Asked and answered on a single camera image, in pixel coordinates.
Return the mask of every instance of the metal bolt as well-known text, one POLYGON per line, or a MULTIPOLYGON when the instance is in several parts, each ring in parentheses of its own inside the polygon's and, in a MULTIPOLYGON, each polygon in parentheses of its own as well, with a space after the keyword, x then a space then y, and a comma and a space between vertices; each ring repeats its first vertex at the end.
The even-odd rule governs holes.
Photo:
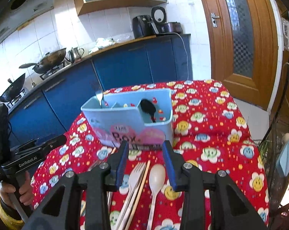
POLYGON ((219 170, 218 171, 218 175, 221 177, 225 177, 226 176, 226 172, 224 170, 219 170))
POLYGON ((191 169, 191 168, 192 168, 192 164, 191 164, 191 163, 184 163, 184 164, 183 164, 183 167, 184 167, 185 169, 191 169))
POLYGON ((106 169, 108 167, 108 163, 101 163, 100 168, 101 169, 106 169))
POLYGON ((74 176, 74 172, 73 172, 73 171, 68 171, 68 172, 66 173, 66 177, 67 177, 67 178, 71 178, 72 176, 74 176))

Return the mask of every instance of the yellow sleeve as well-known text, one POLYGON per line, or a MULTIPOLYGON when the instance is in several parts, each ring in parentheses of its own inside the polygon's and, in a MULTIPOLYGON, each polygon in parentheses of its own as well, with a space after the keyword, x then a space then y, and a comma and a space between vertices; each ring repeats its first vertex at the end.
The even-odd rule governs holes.
POLYGON ((15 220, 5 213, 0 202, 0 218, 10 230, 20 230, 24 222, 22 220, 15 220))

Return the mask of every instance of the floral tablecloth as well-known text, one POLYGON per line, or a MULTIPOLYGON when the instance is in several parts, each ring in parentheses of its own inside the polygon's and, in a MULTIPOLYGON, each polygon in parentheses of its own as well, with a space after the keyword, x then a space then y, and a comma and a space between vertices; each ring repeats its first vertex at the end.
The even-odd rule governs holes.
MULTIPOLYGON (((187 162, 203 171, 216 173, 225 170, 268 224, 268 190, 263 163, 250 139, 246 121, 227 89, 214 80, 187 80, 116 88, 104 94, 156 88, 172 89, 174 149, 187 162)), ((95 160, 106 160, 112 150, 101 145, 82 113, 65 135, 67 143, 53 150, 32 178, 35 208, 67 171, 85 172, 95 160)), ((113 194, 110 210, 112 228, 128 193, 130 172, 138 162, 148 160, 151 160, 151 167, 156 163, 164 164, 162 151, 129 152, 123 184, 113 194)), ((130 229, 145 230, 147 227, 152 201, 148 179, 149 175, 130 229)), ((82 204, 85 198, 86 193, 83 194, 82 204)), ((179 230, 183 198, 183 193, 172 190, 166 176, 164 186, 157 195, 152 230, 179 230)), ((210 229, 208 191, 205 191, 205 207, 206 229, 210 229)), ((81 216, 81 230, 85 228, 85 214, 81 216)))

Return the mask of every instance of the metal kettle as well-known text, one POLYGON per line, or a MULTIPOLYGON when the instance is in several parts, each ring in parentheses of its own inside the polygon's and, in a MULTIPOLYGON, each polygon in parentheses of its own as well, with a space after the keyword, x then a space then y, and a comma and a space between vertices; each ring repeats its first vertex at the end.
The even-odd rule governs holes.
POLYGON ((84 52, 85 50, 83 48, 72 47, 71 50, 68 51, 70 57, 68 61, 70 61, 73 64, 75 61, 78 61, 82 58, 84 52))

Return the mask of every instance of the black spoon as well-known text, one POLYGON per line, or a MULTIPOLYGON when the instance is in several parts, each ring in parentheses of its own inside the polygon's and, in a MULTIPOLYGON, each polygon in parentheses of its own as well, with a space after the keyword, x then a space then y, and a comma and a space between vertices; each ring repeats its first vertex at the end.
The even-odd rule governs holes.
POLYGON ((142 99, 140 101, 140 108, 144 113, 148 113, 151 116, 153 123, 156 123, 154 119, 154 113, 156 112, 156 108, 150 100, 142 99))

